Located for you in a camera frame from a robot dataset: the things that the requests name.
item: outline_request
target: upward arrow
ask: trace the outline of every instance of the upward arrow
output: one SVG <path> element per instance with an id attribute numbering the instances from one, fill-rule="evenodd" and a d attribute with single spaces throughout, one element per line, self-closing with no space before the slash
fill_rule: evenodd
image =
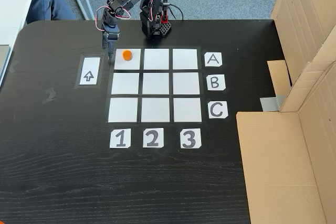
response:
<path id="1" fill-rule="evenodd" d="M 94 76 L 91 71 L 89 71 L 86 75 L 84 75 L 84 78 L 86 78 L 86 81 L 90 81 L 91 79 L 94 79 Z"/>

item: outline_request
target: orange bottle cap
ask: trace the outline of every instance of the orange bottle cap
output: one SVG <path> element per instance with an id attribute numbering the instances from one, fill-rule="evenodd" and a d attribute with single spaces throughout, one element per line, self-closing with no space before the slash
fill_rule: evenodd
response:
<path id="1" fill-rule="evenodd" d="M 132 59 L 132 52 L 130 50 L 124 50 L 122 52 L 122 57 L 124 58 L 124 60 L 131 60 Z"/>

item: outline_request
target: jeans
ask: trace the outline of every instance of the jeans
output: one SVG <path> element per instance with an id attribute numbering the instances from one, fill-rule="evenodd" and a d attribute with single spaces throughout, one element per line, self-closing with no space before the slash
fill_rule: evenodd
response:
<path id="1" fill-rule="evenodd" d="M 26 21 L 76 19 L 65 0 L 31 0 Z"/>

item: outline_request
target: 3x3 grid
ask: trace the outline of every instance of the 3x3 grid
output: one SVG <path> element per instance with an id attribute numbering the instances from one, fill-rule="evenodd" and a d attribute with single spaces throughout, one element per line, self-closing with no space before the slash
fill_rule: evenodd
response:
<path id="1" fill-rule="evenodd" d="M 197 49 L 116 50 L 108 123 L 202 122 L 202 64 Z"/>

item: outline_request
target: wood grain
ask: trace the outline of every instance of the wood grain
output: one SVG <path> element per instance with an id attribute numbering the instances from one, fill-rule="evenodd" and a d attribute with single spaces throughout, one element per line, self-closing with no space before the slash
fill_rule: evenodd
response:
<path id="1" fill-rule="evenodd" d="M 172 22 L 163 40 L 146 40 L 139 21 L 120 23 L 119 47 L 201 47 L 223 54 L 229 117 L 199 126 L 200 149 L 181 149 L 179 125 L 164 147 L 109 149 L 110 67 L 98 89 L 75 89 L 83 54 L 102 54 L 93 22 L 37 22 L 17 38 L 0 90 L 0 220 L 9 223 L 250 223 L 235 114 L 260 111 L 274 96 L 267 60 L 283 59 L 271 20 Z M 56 98 L 48 103 L 47 89 Z"/>

